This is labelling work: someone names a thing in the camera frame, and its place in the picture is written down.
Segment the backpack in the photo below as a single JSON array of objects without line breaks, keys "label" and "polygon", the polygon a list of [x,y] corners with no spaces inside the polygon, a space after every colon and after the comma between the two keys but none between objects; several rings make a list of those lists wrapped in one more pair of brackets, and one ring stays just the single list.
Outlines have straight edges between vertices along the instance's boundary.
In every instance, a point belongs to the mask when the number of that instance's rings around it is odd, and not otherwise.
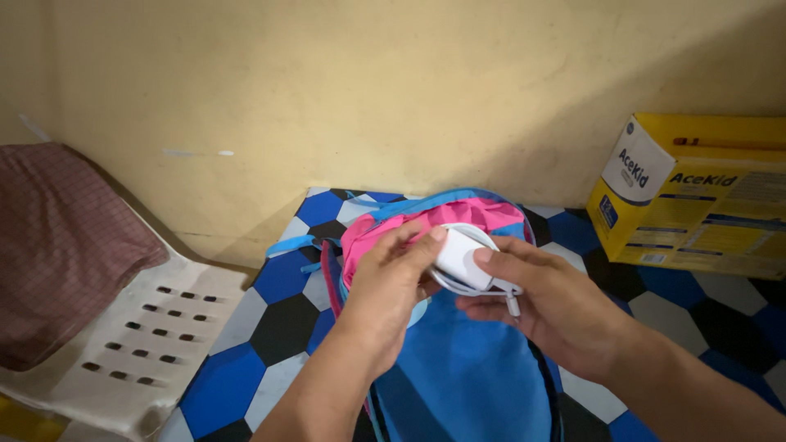
[{"label": "backpack", "polygon": [[[411,219],[419,219],[424,231],[437,224],[471,223],[488,234],[534,245],[521,207],[488,190],[460,188],[415,201],[358,203],[376,210],[359,216],[340,240],[319,244],[319,265],[336,316],[362,254],[382,233]],[[290,245],[314,240],[293,238]],[[396,364],[373,382],[364,404],[376,439],[562,440],[556,364],[518,330],[468,319],[455,308],[455,297],[442,289],[413,309]]]}]

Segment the hexagon pattern tablecloth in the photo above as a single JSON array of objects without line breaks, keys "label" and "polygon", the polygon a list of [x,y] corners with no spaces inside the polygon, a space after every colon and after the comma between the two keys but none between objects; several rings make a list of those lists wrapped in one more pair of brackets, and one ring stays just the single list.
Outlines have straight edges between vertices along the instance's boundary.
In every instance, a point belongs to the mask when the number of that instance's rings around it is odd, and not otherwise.
[{"label": "hexagon pattern tablecloth", "polygon": [[[312,187],[281,239],[340,238],[373,210],[417,197]],[[786,406],[786,284],[609,263],[584,210],[524,206],[538,247],[586,272],[620,308],[773,407]],[[313,247],[272,256],[164,428],[162,442],[246,441],[334,323]],[[657,440],[606,388],[560,368],[565,440]],[[356,440],[373,440],[364,413]]]}]

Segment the white charger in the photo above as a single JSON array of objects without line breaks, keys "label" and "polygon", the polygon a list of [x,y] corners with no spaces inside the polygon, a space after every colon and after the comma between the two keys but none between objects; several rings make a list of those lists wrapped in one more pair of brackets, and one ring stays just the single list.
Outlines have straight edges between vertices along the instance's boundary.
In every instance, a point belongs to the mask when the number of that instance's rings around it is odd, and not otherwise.
[{"label": "white charger", "polygon": [[[450,223],[443,224],[443,227],[447,229],[447,238],[435,265],[429,271],[432,278],[451,292],[468,297],[505,294],[508,312],[514,319],[518,318],[521,315],[519,303],[513,296],[521,293],[521,288],[493,278],[475,264],[473,254],[477,249],[487,247],[499,250],[491,237],[472,224]],[[493,287],[502,292],[490,291]]]}]

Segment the white mark on wall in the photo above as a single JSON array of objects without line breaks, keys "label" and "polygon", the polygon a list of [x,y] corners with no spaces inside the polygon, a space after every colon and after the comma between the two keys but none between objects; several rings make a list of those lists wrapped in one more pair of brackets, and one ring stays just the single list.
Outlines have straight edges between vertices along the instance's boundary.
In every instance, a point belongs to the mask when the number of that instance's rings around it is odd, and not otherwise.
[{"label": "white mark on wall", "polygon": [[[206,153],[194,153],[188,152],[185,150],[175,150],[175,149],[161,149],[164,155],[169,155],[170,157],[208,157],[209,155]],[[231,157],[234,155],[235,152],[231,150],[219,150],[219,155],[222,157]]]},{"label": "white mark on wall", "polygon": [[35,136],[37,136],[38,138],[41,138],[41,141],[43,141],[43,142],[50,142],[50,141],[52,141],[52,138],[50,138],[49,135],[47,135],[46,132],[44,132],[41,129],[41,127],[36,126],[35,123],[30,121],[28,116],[23,115],[23,114],[19,114],[19,119],[22,120],[22,124],[24,124],[24,126],[27,129],[30,129],[30,132],[34,133]]}]

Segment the cardboard box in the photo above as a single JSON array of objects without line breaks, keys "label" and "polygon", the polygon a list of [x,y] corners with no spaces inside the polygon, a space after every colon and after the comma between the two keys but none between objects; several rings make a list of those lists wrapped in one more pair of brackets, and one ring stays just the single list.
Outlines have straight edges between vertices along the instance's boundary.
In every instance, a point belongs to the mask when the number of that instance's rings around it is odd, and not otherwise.
[{"label": "cardboard box", "polygon": [[610,261],[786,275],[786,118],[634,114],[587,212]]}]

